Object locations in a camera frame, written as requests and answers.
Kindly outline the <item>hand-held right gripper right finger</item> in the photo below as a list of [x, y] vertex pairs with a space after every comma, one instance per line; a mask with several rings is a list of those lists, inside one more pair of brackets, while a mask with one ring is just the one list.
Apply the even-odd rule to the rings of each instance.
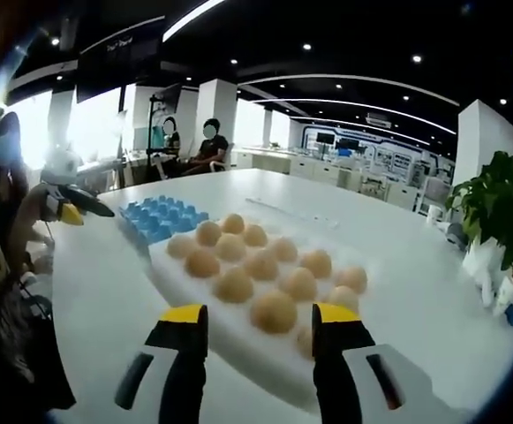
[[313, 382], [323, 423], [434, 423], [430, 378], [388, 344], [376, 344], [358, 314], [313, 304]]

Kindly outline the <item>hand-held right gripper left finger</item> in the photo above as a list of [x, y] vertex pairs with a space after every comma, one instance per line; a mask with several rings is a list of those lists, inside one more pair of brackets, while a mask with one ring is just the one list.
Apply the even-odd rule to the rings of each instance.
[[114, 402], [130, 411], [148, 368], [162, 364], [158, 381], [162, 392], [158, 402], [159, 423], [198, 423], [207, 380], [208, 310], [202, 304], [171, 307], [158, 318], [145, 346], [117, 386]]

